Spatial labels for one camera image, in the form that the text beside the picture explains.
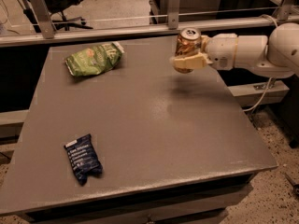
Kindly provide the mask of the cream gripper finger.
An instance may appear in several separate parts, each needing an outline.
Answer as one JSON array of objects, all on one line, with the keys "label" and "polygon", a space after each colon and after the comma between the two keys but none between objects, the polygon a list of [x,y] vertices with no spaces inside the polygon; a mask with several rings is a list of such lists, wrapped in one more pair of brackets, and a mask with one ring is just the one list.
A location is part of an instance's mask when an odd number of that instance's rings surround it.
[{"label": "cream gripper finger", "polygon": [[212,64],[205,53],[198,52],[191,56],[175,56],[170,59],[170,63],[177,69],[194,70],[201,69]]},{"label": "cream gripper finger", "polygon": [[209,36],[208,35],[201,35],[201,46],[200,46],[200,50],[202,52],[205,51],[208,40],[209,40]]}]

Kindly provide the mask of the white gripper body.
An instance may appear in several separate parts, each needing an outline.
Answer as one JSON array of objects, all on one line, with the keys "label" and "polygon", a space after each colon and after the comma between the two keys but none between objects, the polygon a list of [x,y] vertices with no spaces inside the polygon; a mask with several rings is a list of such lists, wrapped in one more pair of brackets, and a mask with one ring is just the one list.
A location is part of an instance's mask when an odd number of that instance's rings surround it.
[{"label": "white gripper body", "polygon": [[236,34],[219,34],[211,37],[205,47],[210,66],[216,70],[234,68],[238,38]]}]

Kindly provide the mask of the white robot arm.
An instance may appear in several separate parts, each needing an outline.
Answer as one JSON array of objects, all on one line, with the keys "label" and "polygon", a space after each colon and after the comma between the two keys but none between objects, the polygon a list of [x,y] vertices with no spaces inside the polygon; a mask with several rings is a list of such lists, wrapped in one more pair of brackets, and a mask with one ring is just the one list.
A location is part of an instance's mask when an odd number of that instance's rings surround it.
[{"label": "white robot arm", "polygon": [[271,35],[201,35],[187,28],[178,39],[180,51],[171,58],[181,73],[210,66],[216,70],[246,69],[261,77],[299,76],[299,24],[284,23]]}]

